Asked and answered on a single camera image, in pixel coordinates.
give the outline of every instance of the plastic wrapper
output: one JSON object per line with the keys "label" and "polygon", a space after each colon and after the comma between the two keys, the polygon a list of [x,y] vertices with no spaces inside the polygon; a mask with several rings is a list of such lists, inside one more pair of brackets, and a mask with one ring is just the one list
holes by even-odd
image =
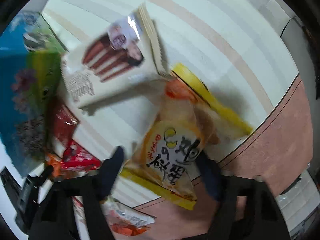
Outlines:
{"label": "plastic wrapper", "polygon": [[63,103],[58,100],[55,102],[57,105],[53,111],[53,135],[67,147],[79,121]]}
{"label": "plastic wrapper", "polygon": [[109,215],[138,228],[155,222],[153,217],[130,208],[112,197],[109,197],[101,206],[105,216]]}
{"label": "plastic wrapper", "polygon": [[[85,223],[84,206],[81,197],[73,197],[76,213],[81,222]],[[100,204],[102,212],[110,226],[110,229],[125,236],[136,236],[149,230],[146,225],[155,222],[155,219],[147,214],[130,208],[109,197],[107,201]]]}
{"label": "plastic wrapper", "polygon": [[145,5],[62,59],[66,88],[78,108],[167,76]]}
{"label": "plastic wrapper", "polygon": [[22,177],[44,161],[62,52],[39,13],[18,13],[0,37],[0,134]]}
{"label": "plastic wrapper", "polygon": [[192,210],[196,195],[188,166],[206,144],[219,143],[218,133],[234,138],[250,134],[252,128],[182,64],[172,75],[176,79],[167,82],[154,123],[120,175]]}
{"label": "plastic wrapper", "polygon": [[70,171],[92,171],[101,166],[101,161],[84,149],[75,140],[70,140],[63,153],[61,168]]}

